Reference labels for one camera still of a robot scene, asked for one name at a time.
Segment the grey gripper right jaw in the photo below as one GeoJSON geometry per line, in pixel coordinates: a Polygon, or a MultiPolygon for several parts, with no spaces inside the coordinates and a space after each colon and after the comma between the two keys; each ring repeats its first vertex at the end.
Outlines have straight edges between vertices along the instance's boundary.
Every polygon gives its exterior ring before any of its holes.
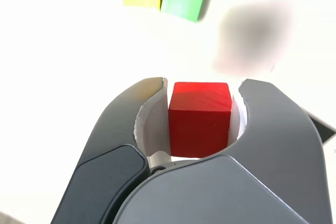
{"type": "Polygon", "coordinates": [[[245,80],[247,125],[208,158],[145,180],[115,223],[329,223],[322,142],[308,115],[273,84],[245,80]]]}

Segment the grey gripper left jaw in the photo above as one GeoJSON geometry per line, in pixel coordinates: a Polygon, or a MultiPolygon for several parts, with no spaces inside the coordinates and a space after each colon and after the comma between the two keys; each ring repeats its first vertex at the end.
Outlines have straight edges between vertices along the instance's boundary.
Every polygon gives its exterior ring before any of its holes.
{"type": "Polygon", "coordinates": [[[171,159],[167,79],[119,94],[97,120],[52,223],[112,223],[150,168],[171,159]]]}

